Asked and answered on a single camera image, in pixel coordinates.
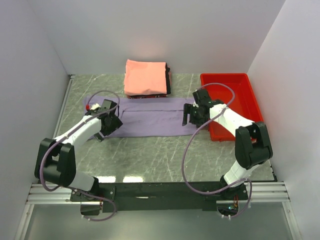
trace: purple towel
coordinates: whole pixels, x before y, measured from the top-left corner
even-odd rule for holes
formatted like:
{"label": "purple towel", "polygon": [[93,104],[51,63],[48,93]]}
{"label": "purple towel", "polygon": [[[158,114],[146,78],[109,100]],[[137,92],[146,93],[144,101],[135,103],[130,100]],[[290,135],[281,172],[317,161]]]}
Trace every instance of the purple towel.
{"label": "purple towel", "polygon": [[[89,97],[85,97],[85,106]],[[117,102],[115,97],[94,96],[92,104],[102,104],[104,99]],[[196,126],[182,126],[184,104],[192,104],[193,98],[121,98],[119,118],[123,125],[107,137],[170,137],[192,135]]]}

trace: gray marble surface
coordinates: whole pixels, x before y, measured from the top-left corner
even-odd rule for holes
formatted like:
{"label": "gray marble surface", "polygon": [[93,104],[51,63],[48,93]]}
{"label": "gray marble surface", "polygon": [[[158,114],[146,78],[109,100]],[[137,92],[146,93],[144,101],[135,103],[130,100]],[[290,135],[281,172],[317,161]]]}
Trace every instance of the gray marble surface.
{"label": "gray marble surface", "polygon": [[[124,74],[75,75],[59,124],[59,135],[83,116],[83,98],[107,89],[124,95]],[[170,97],[192,97],[200,86],[199,74],[172,74]],[[180,182],[181,160],[190,136],[108,138],[88,140],[76,152],[77,169],[116,182]],[[187,152],[189,181],[219,181],[235,162],[234,142],[213,142],[207,130],[195,137]],[[273,181],[270,162],[256,169],[253,181]]]}

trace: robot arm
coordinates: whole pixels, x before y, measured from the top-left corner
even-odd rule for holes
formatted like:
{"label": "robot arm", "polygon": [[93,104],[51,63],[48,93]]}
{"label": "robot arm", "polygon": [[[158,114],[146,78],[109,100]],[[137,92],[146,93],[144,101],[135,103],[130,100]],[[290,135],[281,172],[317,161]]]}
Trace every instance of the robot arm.
{"label": "robot arm", "polygon": [[248,178],[252,171],[273,156],[267,126],[264,122],[254,122],[246,119],[228,108],[221,100],[212,100],[206,89],[200,89],[193,93],[195,103],[186,103],[183,108],[183,123],[189,122],[198,127],[209,119],[217,116],[226,108],[224,113],[215,122],[226,128],[235,136],[236,161],[231,169],[223,176],[227,185]]}
{"label": "robot arm", "polygon": [[[87,111],[81,121],[70,130],[55,139],[45,138],[42,140],[34,170],[35,177],[40,178],[41,161],[48,149],[63,137],[68,136],[68,138],[58,144],[47,157],[43,169],[44,180],[59,186],[80,189],[94,195],[98,194],[99,180],[96,177],[77,171],[75,150],[82,146],[91,136],[95,136],[98,140],[103,141],[104,138],[101,135],[108,136],[121,127],[122,122],[115,115],[116,110],[106,114],[102,113],[115,106],[116,103],[110,100],[104,100],[102,106],[95,104]],[[68,133],[83,122],[85,122],[85,124],[78,131],[72,135],[68,135]]]}

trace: folded clothes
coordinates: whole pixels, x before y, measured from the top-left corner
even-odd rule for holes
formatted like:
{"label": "folded clothes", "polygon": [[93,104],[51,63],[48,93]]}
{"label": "folded clothes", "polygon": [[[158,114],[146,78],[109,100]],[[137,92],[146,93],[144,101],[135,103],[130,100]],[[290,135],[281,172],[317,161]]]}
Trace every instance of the folded clothes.
{"label": "folded clothes", "polygon": [[163,97],[171,93],[171,72],[165,62],[127,60],[124,93],[130,98]]}
{"label": "folded clothes", "polygon": [[[83,100],[83,109],[89,97]],[[104,99],[117,102],[115,97],[94,96],[90,106],[102,104]],[[192,135],[196,126],[187,124],[182,126],[184,104],[192,104],[193,98],[121,98],[119,118],[123,125],[107,137],[170,137]]]}

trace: white wall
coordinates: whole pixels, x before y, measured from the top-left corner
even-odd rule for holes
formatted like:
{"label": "white wall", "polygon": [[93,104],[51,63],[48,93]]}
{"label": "white wall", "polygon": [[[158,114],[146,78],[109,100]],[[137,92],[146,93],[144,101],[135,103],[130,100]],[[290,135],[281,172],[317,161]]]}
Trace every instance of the white wall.
{"label": "white wall", "polygon": [[286,0],[249,77],[304,239],[319,239],[320,1]]}
{"label": "white wall", "polygon": [[0,233],[15,236],[40,141],[52,137],[68,76],[26,0],[0,1]]}
{"label": "white wall", "polygon": [[28,0],[69,74],[246,73],[285,0]]}

